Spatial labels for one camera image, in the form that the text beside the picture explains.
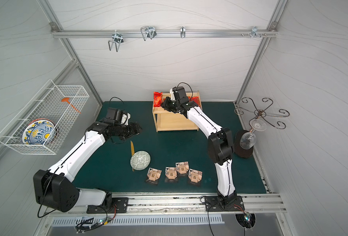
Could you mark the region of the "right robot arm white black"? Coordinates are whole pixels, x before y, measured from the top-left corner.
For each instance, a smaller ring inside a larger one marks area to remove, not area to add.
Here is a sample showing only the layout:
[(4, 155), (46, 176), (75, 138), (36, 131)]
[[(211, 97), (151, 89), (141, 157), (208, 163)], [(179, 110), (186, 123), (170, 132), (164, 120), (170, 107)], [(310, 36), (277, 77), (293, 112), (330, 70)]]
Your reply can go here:
[(185, 116), (206, 136), (207, 153), (216, 168), (220, 204), (225, 206), (230, 204), (237, 198), (232, 174), (234, 142), (231, 130), (223, 128), (209, 118), (195, 101), (188, 98), (182, 86), (170, 89), (170, 96), (165, 98), (161, 107), (166, 111)]

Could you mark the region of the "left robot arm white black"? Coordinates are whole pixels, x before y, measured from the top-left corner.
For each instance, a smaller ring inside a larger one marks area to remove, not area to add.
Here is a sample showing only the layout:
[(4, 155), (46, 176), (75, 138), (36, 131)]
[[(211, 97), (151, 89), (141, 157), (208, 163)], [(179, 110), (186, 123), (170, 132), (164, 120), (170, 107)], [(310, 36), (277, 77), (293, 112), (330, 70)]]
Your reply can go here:
[(77, 188), (73, 181), (94, 152), (113, 137), (122, 140), (138, 135), (138, 123), (108, 124), (95, 122), (88, 127), (83, 138), (48, 170), (38, 170), (33, 176), (36, 202), (40, 206), (68, 212), (74, 207), (98, 206), (110, 210), (112, 194), (106, 190)]

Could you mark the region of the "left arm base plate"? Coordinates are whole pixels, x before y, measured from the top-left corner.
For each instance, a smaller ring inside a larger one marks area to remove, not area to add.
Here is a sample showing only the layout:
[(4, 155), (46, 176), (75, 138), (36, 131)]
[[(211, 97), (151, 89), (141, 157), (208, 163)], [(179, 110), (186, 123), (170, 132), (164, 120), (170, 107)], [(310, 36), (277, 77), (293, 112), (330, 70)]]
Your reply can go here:
[(87, 207), (87, 214), (101, 214), (101, 213), (126, 213), (128, 206), (128, 198), (108, 198), (99, 205), (90, 205)]

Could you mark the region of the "red tea bag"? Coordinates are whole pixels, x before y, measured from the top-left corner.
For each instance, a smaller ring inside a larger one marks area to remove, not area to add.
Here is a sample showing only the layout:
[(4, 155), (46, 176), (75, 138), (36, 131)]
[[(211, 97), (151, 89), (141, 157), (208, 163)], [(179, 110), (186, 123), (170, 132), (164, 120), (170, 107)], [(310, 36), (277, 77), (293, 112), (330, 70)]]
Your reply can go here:
[(162, 92), (153, 93), (153, 107), (160, 107), (162, 104)]
[(192, 97), (190, 101), (194, 101), (198, 106), (201, 106), (200, 99), (198, 96)]

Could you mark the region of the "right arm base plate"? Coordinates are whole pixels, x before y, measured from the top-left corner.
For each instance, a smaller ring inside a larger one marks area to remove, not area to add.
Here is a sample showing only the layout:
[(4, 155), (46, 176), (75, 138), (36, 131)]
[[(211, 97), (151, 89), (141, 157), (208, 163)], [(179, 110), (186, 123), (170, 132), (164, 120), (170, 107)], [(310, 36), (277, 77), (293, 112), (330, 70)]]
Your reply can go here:
[(239, 195), (226, 199), (220, 196), (202, 196), (201, 203), (205, 205), (207, 212), (245, 211), (243, 199)]

